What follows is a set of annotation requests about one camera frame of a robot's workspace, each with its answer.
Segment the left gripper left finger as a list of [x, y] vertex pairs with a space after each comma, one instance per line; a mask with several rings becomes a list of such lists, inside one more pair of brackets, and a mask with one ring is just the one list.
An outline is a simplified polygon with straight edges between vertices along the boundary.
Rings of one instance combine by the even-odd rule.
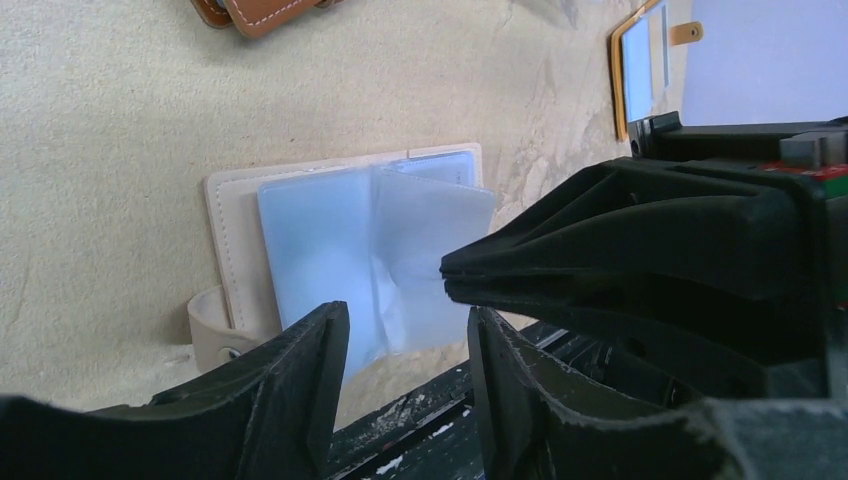
[[1, 399], [5, 479], [321, 479], [349, 314], [325, 303], [272, 340], [139, 407]]

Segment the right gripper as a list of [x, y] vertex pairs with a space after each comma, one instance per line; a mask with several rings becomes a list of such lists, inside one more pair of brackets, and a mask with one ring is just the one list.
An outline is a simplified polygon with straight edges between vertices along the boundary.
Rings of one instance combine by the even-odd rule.
[[[815, 340], [791, 311], [694, 283], [799, 282], [807, 252], [833, 310], [826, 391], [846, 397], [846, 118], [685, 126], [672, 111], [627, 134], [642, 161], [587, 167], [446, 255], [448, 296], [606, 342], [704, 396], [812, 398]], [[550, 276], [592, 272], [654, 275]]]

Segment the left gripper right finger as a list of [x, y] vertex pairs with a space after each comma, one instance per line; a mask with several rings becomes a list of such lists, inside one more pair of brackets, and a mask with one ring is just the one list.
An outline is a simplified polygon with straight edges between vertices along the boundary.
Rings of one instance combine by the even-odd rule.
[[827, 400], [627, 396], [539, 349], [497, 312], [468, 318], [489, 479], [843, 479], [847, 409]]

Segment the tan card holder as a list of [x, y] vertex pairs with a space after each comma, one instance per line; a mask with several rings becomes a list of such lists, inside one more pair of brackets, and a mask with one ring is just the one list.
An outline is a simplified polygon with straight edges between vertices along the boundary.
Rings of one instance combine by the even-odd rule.
[[643, 3], [608, 37], [616, 138], [625, 142], [628, 124], [649, 116], [672, 80], [671, 49], [704, 36], [698, 21], [674, 25], [666, 1]]

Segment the brown card holder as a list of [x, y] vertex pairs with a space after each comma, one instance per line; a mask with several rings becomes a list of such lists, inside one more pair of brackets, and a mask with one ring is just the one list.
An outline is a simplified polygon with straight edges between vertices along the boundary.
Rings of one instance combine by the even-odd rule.
[[338, 3], [341, 0], [191, 0], [208, 26], [235, 27], [248, 38], [260, 38], [312, 10]]

